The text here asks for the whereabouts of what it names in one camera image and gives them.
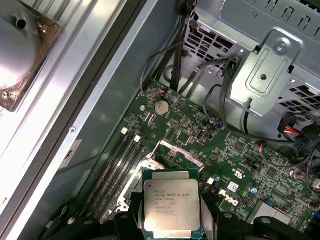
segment cable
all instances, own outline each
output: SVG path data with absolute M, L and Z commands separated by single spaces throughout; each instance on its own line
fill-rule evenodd
M 243 117 L 243 130 L 246 134 L 249 134 L 248 130 L 248 118 L 249 118 L 249 112 L 246 111 Z
M 163 49 L 162 51 L 159 51 L 159 52 L 153 54 L 151 57 L 148 58 L 148 60 L 146 61 L 145 65 L 144 65 L 144 67 L 143 67 L 143 70 L 142 70 L 142 73 L 141 73 L 141 76 L 140 76 L 140 84 L 139 84 L 140 91 L 141 91 L 144 95 L 147 94 L 147 93 L 144 91 L 145 73 L 146 73 L 147 67 L 148 67 L 149 63 L 151 62 L 151 60 L 152 60 L 154 57 L 156 57 L 156 56 L 158 56 L 158 55 L 160 55 L 160 54 L 163 54 L 163 53 L 165 53 L 165 52 L 167 52 L 167 51 L 169 51 L 169 50 L 171 50 L 171 49 L 174 49 L 174 48 L 176 48 L 176 47 L 178 47 L 178 46 L 180 46 L 180 45 L 183 45 L 184 43 L 185 43 L 185 41 L 178 42 L 178 43 L 176 43 L 176 44 L 174 44 L 174 45 L 172 45 L 172 46 L 169 46 L 169 47 Z
M 200 72 L 200 70 L 206 66 L 214 66 L 214 65 L 221 65 L 221 64 L 228 64 L 230 62 L 230 60 L 228 59 L 222 59 L 222 60 L 213 60 L 213 61 L 208 61 L 205 62 L 203 64 L 200 64 L 199 66 L 197 66 L 195 68 L 195 70 L 193 71 L 193 73 L 191 74 L 191 76 L 189 77 L 189 79 L 187 80 L 187 82 L 181 87 L 179 94 L 183 94 L 184 91 L 189 87 L 189 85 L 194 81 L 194 79 L 196 78 L 196 76 L 198 75 L 198 73 Z
M 210 96 L 212 95 L 212 93 L 214 92 L 214 90 L 216 88 L 218 88 L 218 87 L 221 88 L 221 85 L 220 84 L 216 84 L 210 89 L 210 91 L 206 95 L 206 97 L 204 99 L 204 103 L 203 103 L 203 112 L 206 115 L 206 117 L 210 120 L 210 123 L 212 123 L 212 124 L 219 124 L 219 122 L 216 119 L 214 119 L 213 117 L 209 116 L 209 114 L 207 112 L 207 101 L 210 98 Z
M 298 131 L 297 129 L 294 129 L 293 127 L 290 126 L 285 126 L 285 132 L 286 133 L 292 133 L 292 134 L 296 134 L 296 135 L 301 135 L 302 133 L 300 131 Z
M 292 165 L 276 165 L 276 164 L 272 163 L 271 161 L 269 161 L 268 159 L 266 159 L 266 157 L 264 156 L 264 151 L 266 151 L 266 150 L 267 150 L 267 148 L 263 144 L 261 144 L 260 149 L 259 149 L 259 153 L 260 153 L 263 161 L 265 161 L 268 165 L 271 165 L 272 167 L 279 168 L 279 169 L 291 169 L 294 167 L 301 166 L 301 165 L 305 164 L 308 159 L 308 157 L 306 157 L 303 161 L 301 161 L 299 163 L 292 164 Z
M 311 192 L 315 192 L 315 193 L 320 193 L 319 191 L 316 191 L 314 188 L 311 188 L 310 184 L 309 184 L 309 174 L 310 174 L 310 167 L 311 167 L 311 164 L 314 160 L 314 157 L 317 153 L 317 149 L 314 149 L 313 152 L 311 153 L 310 155 L 310 158 L 309 158 L 309 162 L 308 162 L 308 165 L 306 167 L 306 175 L 305 175 L 305 183 L 306 183 L 306 186 L 307 188 L 311 191 Z
M 184 38 L 185 31 L 186 31 L 186 24 L 185 23 L 185 18 L 182 18 L 182 24 L 180 27 L 180 30 L 178 32 L 178 40 L 181 41 Z M 170 88 L 177 92 L 178 87 L 179 87 L 179 82 L 181 78 L 181 68 L 182 68 L 182 51 L 183 51 L 183 46 L 178 46 L 175 49 L 174 53 L 174 60 L 173 60 L 173 69 L 172 69 L 172 78 L 170 82 Z
M 176 43 L 179 43 L 181 42 L 181 36 L 180 36 L 180 29 L 181 27 L 185 24 L 185 22 L 183 21 L 183 18 L 181 17 L 180 20 L 179 20 L 179 24 L 177 26 L 177 33 L 174 37 L 174 40 L 172 42 L 172 46 L 175 45 Z M 154 70 L 154 72 L 152 73 L 152 76 L 151 78 L 156 80 L 156 81 L 160 81 L 160 78 L 164 72 L 164 70 L 166 69 L 170 59 L 172 58 L 172 56 L 174 55 L 175 53 L 175 49 L 171 49 L 171 50 L 168 50 L 163 58 L 161 59 L 160 63 L 158 64 L 158 66 L 156 67 L 156 69 Z
M 295 143 L 294 141 L 275 140 L 275 139 L 269 139 L 269 138 L 265 138 L 265 137 L 255 136 L 252 134 L 242 132 L 239 129 L 235 128 L 234 126 L 228 124 L 227 119 L 226 119 L 225 107 L 226 107 L 226 99 L 227 99 L 228 89 L 229 89 L 229 86 L 231 85 L 231 82 L 232 82 L 232 74 L 233 74 L 234 67 L 235 67 L 235 63 L 230 63 L 227 66 L 225 74 L 224 74 L 221 92 L 220 92 L 219 112 L 220 112 L 221 121 L 222 121 L 225 129 L 228 130 L 229 132 L 232 132 L 232 133 L 234 133 L 240 137 L 243 137 L 243 138 L 251 138 L 253 140 L 262 141 L 262 142 L 266 142 L 269 144 L 294 145 L 294 143 Z

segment capacitor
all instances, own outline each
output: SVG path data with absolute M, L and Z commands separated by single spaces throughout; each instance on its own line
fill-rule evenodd
M 320 211 L 320 206 L 317 202 L 311 202 L 308 204 L 308 207 L 310 210 L 315 211 L 315 212 L 319 212 Z
M 306 179 L 306 176 L 303 175 L 303 174 L 301 174 L 301 173 L 299 173 L 299 172 L 296 172 L 296 173 L 294 174 L 294 179 L 304 181 L 304 180 Z
M 258 194 L 258 189 L 256 189 L 255 187 L 249 187 L 249 191 L 250 191 L 253 195 Z
M 216 181 L 216 182 L 219 182 L 220 181 L 220 176 L 218 174 L 214 175 L 213 176 L 213 179 Z

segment black cable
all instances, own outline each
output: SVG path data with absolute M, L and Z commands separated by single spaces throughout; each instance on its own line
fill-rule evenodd
M 222 60 L 213 60 L 213 61 L 208 61 L 203 64 L 200 64 L 195 68 L 189 79 L 186 81 L 186 83 L 181 87 L 179 94 L 183 94 L 184 91 L 189 87 L 189 85 L 194 81 L 200 70 L 206 66 L 214 66 L 214 65 L 221 65 L 221 64 L 228 64 L 230 60 L 228 59 L 222 59 Z
M 218 124 L 219 122 L 214 119 L 213 117 L 209 116 L 208 112 L 207 112 L 207 101 L 208 99 L 211 97 L 212 93 L 214 92 L 214 90 L 216 88 L 220 87 L 221 88 L 221 85 L 220 84 L 216 84 L 214 85 L 210 91 L 208 92 L 208 94 L 206 95 L 205 99 L 204 99 L 204 103 L 203 103 L 203 112 L 204 114 L 206 115 L 206 117 L 210 120 L 210 123 L 212 124 Z
M 314 149 L 313 152 L 312 152 L 311 155 L 310 155 L 309 162 L 308 162 L 308 165 L 307 165 L 307 167 L 306 167 L 305 183 L 306 183 L 307 188 L 308 188 L 311 192 L 320 193 L 320 191 L 316 191 L 314 188 L 311 188 L 311 187 L 310 187 L 310 184 L 309 184 L 310 168 L 311 168 L 312 162 L 313 162 L 313 160 L 314 160 L 314 157 L 315 157 L 317 151 L 318 151 L 317 149 Z
M 246 134 L 249 134 L 248 130 L 248 118 L 249 118 L 249 112 L 246 111 L 243 117 L 243 130 Z
M 179 30 L 178 30 L 178 33 L 176 34 L 174 40 L 173 40 L 173 43 L 172 43 L 172 46 L 181 42 L 181 36 L 180 36 L 180 29 L 182 28 L 182 26 L 185 24 L 185 22 L 183 21 L 183 18 L 181 19 L 180 21 L 180 26 L 179 26 Z M 159 65 L 157 66 L 157 68 L 154 70 L 153 74 L 152 74 L 152 78 L 156 81 L 160 81 L 160 78 L 163 74 L 163 72 L 165 71 L 170 59 L 172 58 L 172 56 L 174 55 L 175 53 L 175 49 L 171 49 L 171 50 L 168 50 L 163 58 L 161 59 Z
M 142 73 L 141 73 L 141 76 L 140 76 L 140 84 L 139 84 L 140 91 L 141 91 L 144 95 L 150 94 L 150 93 L 146 93 L 146 92 L 144 91 L 144 80 L 145 80 L 145 74 L 146 74 L 147 67 L 148 67 L 149 63 L 151 62 L 151 60 L 152 60 L 154 57 L 156 57 L 156 56 L 158 56 L 158 55 L 160 55 L 160 54 L 163 54 L 163 53 L 165 53 L 165 52 L 167 52 L 167 51 L 169 51 L 169 50 L 171 50 L 171 49 L 174 49 L 174 48 L 176 48 L 176 47 L 178 47 L 178 46 L 183 45 L 184 43 L 185 43 L 185 41 L 178 42 L 177 44 L 174 44 L 174 45 L 172 45 L 172 46 L 169 46 L 169 47 L 163 49 L 162 51 L 159 51 L 159 52 L 153 54 L 151 57 L 148 58 L 148 60 L 146 61 L 145 65 L 144 65 L 144 67 L 143 67 L 143 70 L 142 70 Z
M 182 18 L 182 24 L 180 27 L 180 30 L 177 34 L 177 38 L 182 41 L 184 38 L 184 34 L 186 31 L 186 24 L 185 24 L 185 18 Z M 179 82 L 181 78 L 181 68 L 182 68 L 182 51 L 183 51 L 183 45 L 178 46 L 175 49 L 174 53 L 174 60 L 173 60 L 173 69 L 172 69 L 172 78 L 170 82 L 170 88 L 177 92 L 179 87 Z
M 227 119 L 226 119 L 225 107 L 226 107 L 226 99 L 227 99 L 228 89 L 232 83 L 232 74 L 234 71 L 234 67 L 235 67 L 235 63 L 230 63 L 227 66 L 225 74 L 224 74 L 221 92 L 220 92 L 219 112 L 220 112 L 220 118 L 221 118 L 221 121 L 224 125 L 224 128 L 226 130 L 228 130 L 229 132 L 232 132 L 232 133 L 234 133 L 240 137 L 243 137 L 243 138 L 251 138 L 253 140 L 262 141 L 262 142 L 266 142 L 269 144 L 293 145 L 295 143 L 294 141 L 275 140 L 275 139 L 269 139 L 269 138 L 265 138 L 265 137 L 255 136 L 252 134 L 242 132 L 239 129 L 235 128 L 234 126 L 228 124 Z

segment integrated circuit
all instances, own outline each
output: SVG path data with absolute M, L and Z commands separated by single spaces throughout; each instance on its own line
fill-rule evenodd
M 276 170 L 275 168 L 269 167 L 268 171 L 266 172 L 266 175 L 273 179 L 277 172 L 278 170 Z
M 244 149 L 244 147 L 245 147 L 245 145 L 244 145 L 243 143 L 241 143 L 241 142 L 238 141 L 238 142 L 234 145 L 233 149 L 236 150 L 237 152 L 241 153 L 242 150 Z

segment connector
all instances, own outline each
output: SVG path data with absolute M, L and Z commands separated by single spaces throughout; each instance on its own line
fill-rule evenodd
M 320 150 L 320 135 L 314 131 L 308 131 L 294 138 L 296 140 L 294 147 L 296 150 L 315 148 Z
M 281 118 L 281 121 L 278 126 L 279 133 L 283 134 L 286 129 L 286 126 L 293 128 L 296 125 L 296 122 L 297 122 L 296 116 L 294 115 L 284 116 L 283 118 Z

